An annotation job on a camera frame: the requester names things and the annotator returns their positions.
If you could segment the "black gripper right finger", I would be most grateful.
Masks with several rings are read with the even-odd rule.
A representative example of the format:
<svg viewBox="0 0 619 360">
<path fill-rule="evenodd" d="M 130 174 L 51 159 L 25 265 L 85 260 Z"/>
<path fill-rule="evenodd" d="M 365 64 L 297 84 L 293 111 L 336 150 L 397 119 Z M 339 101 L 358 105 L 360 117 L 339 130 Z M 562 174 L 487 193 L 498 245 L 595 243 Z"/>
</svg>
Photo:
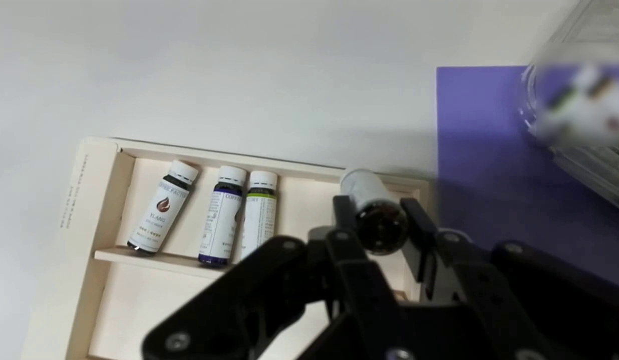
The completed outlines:
<svg viewBox="0 0 619 360">
<path fill-rule="evenodd" d="M 409 238 L 402 256 L 414 283 L 420 286 L 424 304 L 454 304 L 458 300 L 458 280 L 452 266 L 462 260 L 480 260 L 483 251 L 454 229 L 438 229 L 414 198 L 402 198 L 409 224 Z"/>
</svg>

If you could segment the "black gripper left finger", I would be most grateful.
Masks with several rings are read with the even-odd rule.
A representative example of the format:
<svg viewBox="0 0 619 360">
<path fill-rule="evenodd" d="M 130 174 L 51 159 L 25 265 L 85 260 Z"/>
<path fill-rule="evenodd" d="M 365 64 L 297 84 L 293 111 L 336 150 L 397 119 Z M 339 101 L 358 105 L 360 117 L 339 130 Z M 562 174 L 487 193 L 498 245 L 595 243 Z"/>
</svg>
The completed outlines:
<svg viewBox="0 0 619 360">
<path fill-rule="evenodd" d="M 386 300 L 386 280 L 358 241 L 352 201 L 349 197 L 335 197 L 333 211 L 330 260 L 339 298 L 351 313 L 370 313 Z"/>
</svg>

